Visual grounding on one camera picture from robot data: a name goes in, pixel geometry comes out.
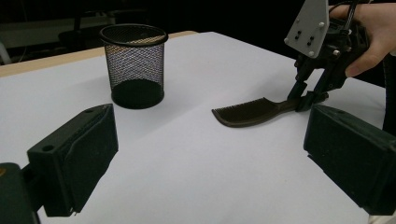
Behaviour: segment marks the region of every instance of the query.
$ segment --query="human hand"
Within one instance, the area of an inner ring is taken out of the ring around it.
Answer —
[[[341,5],[329,16],[345,19],[348,9],[348,5]],[[346,68],[347,77],[355,77],[375,67],[389,53],[396,56],[396,3],[359,4],[354,21],[366,28],[370,47]]]

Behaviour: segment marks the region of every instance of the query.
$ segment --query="wooden table edge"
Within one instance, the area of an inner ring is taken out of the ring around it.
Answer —
[[[175,38],[183,35],[197,34],[194,31],[182,31],[169,34],[169,38]],[[73,63],[76,61],[89,59],[97,56],[105,55],[105,48],[87,49],[79,52],[67,53],[48,58],[36,59],[22,63],[11,63],[0,66],[0,77],[7,77],[19,73],[34,71],[42,68],[48,68],[64,63]]]

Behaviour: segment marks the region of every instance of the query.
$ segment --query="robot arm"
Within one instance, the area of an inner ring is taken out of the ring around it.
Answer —
[[[350,19],[358,3],[359,0],[355,0],[350,5]],[[317,0],[305,1],[285,43],[300,52],[295,63],[296,83],[288,100],[301,97],[307,86],[304,82],[312,72],[324,69],[316,87],[308,91],[297,106],[297,112],[310,109],[327,91],[340,89],[347,78],[347,66],[369,48],[364,27],[351,21],[329,19],[327,1]]]

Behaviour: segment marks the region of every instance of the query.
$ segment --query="black object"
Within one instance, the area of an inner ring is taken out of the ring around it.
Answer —
[[[113,105],[89,108],[27,151],[29,164],[0,163],[0,223],[39,223],[81,212],[118,151]]]
[[[396,137],[345,111],[313,105],[304,149],[323,172],[368,214],[396,208]]]
[[[100,36],[114,103],[131,109],[158,104],[164,97],[163,54],[168,34],[157,27],[124,23],[105,27]]]
[[[322,102],[328,97],[329,95],[325,93],[319,100]],[[302,97],[280,103],[261,98],[240,105],[212,109],[212,112],[221,124],[232,128],[243,128],[263,123],[280,114],[293,111],[301,101]]]

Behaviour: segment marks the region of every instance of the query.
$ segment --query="wire mesh cup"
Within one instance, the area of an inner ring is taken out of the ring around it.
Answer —
[[[144,109],[163,100],[163,54],[168,34],[145,24],[115,24],[100,31],[111,98],[119,106]]]

